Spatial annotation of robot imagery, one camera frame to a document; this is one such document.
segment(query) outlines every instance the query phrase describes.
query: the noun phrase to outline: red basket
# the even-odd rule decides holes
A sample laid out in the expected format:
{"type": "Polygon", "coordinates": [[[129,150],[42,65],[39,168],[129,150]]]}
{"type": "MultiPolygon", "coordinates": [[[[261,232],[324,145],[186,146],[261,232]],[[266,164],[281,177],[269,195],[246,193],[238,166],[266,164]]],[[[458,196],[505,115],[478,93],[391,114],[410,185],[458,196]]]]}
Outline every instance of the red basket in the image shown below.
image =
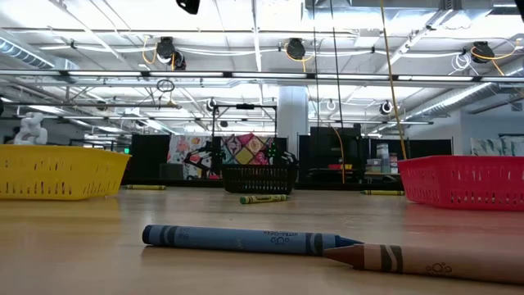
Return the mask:
{"type": "Polygon", "coordinates": [[[399,169],[412,202],[524,211],[524,157],[431,156],[399,161],[399,169]]]}

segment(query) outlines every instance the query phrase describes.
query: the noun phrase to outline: yellow basket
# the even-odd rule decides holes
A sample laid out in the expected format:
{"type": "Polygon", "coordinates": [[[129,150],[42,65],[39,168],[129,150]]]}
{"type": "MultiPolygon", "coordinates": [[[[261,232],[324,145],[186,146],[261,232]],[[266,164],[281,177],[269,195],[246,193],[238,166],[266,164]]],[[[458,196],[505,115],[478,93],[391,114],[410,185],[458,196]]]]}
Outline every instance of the yellow basket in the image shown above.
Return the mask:
{"type": "Polygon", "coordinates": [[[79,200],[118,193],[130,156],[85,147],[0,145],[0,198],[79,200]]]}

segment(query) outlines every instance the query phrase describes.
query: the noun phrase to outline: white column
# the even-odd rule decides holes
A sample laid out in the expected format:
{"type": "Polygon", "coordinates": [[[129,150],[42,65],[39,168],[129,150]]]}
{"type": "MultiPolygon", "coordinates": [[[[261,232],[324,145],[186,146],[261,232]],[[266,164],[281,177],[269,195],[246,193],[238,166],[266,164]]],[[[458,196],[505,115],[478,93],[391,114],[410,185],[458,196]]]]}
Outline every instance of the white column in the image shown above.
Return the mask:
{"type": "Polygon", "coordinates": [[[309,133],[308,95],[305,87],[281,87],[278,96],[277,135],[287,138],[287,150],[298,158],[298,135],[309,133]]]}

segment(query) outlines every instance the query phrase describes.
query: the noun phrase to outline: plastic basket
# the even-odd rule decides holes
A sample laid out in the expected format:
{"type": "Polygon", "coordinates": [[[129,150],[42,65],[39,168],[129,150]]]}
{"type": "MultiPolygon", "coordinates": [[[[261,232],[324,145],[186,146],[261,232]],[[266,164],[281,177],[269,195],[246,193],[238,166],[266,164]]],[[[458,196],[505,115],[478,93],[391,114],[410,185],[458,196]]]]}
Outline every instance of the plastic basket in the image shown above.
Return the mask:
{"type": "Polygon", "coordinates": [[[230,193],[289,194],[296,166],[222,165],[224,188],[230,193]]]}
{"type": "Polygon", "coordinates": [[[129,158],[85,147],[0,145],[0,198],[79,200],[117,194],[129,158]]]}
{"type": "Polygon", "coordinates": [[[431,156],[399,161],[406,197],[451,209],[524,210],[524,157],[431,156]]]}

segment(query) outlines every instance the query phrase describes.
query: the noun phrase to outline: wooden table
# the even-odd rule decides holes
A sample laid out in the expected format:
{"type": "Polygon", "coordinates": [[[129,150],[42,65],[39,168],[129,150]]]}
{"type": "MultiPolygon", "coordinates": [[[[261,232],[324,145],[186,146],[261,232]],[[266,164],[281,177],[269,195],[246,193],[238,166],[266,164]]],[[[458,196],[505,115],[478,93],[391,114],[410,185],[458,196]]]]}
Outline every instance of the wooden table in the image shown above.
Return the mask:
{"type": "Polygon", "coordinates": [[[521,252],[524,214],[403,197],[297,191],[241,205],[220,188],[125,191],[85,202],[0,202],[2,294],[523,294],[524,288],[349,269],[322,257],[144,247],[145,225],[333,232],[370,243],[521,252]]]}

